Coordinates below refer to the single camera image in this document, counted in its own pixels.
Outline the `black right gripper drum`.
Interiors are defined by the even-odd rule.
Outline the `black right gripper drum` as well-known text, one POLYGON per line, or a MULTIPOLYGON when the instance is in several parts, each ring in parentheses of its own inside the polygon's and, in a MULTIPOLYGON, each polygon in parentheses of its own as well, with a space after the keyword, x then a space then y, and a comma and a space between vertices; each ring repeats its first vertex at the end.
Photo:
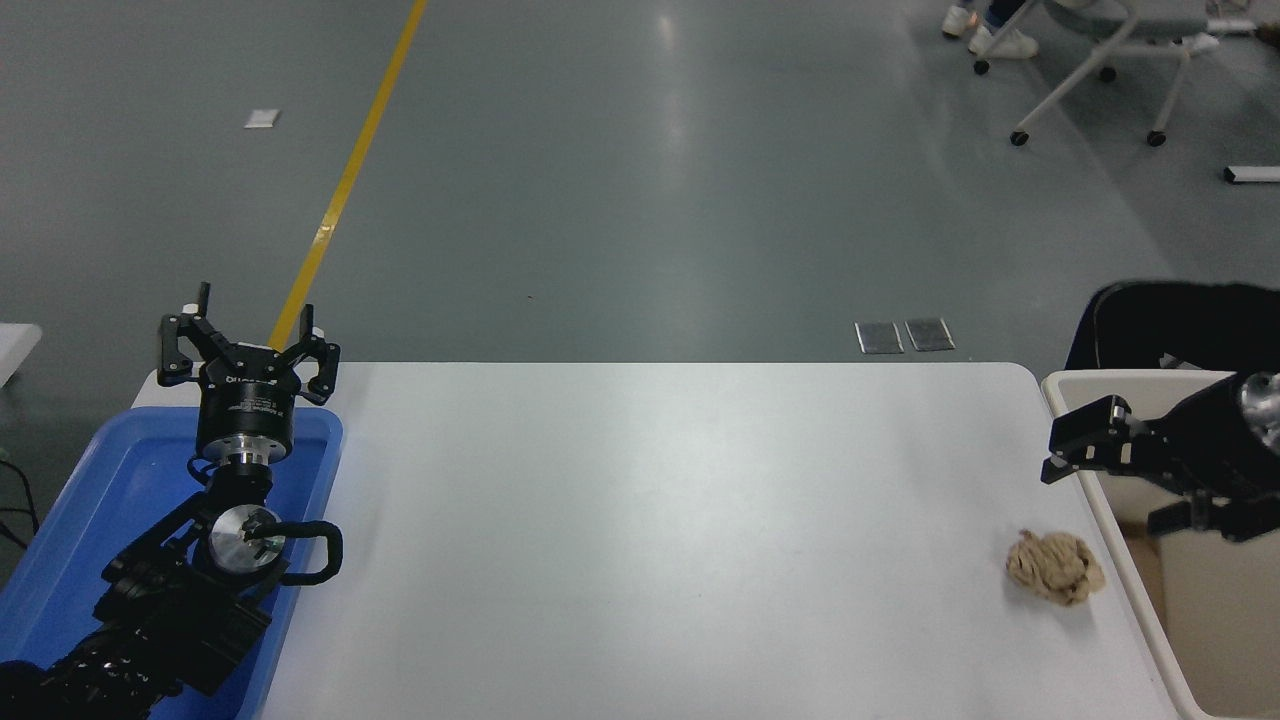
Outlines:
POLYGON ((1231 374, 1196 396, 1193 438, 1230 498, 1276 495, 1279 383, 1276 374, 1231 374))

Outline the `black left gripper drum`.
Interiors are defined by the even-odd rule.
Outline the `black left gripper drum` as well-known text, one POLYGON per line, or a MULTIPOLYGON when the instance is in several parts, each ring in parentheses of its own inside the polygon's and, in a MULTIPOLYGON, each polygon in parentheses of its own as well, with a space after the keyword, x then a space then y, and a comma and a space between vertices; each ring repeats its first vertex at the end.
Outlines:
POLYGON ((232 345, 209 359, 198 373, 196 454, 221 462, 241 441, 279 462, 293 450, 294 397, 301 388, 294 368, 271 348, 232 345))

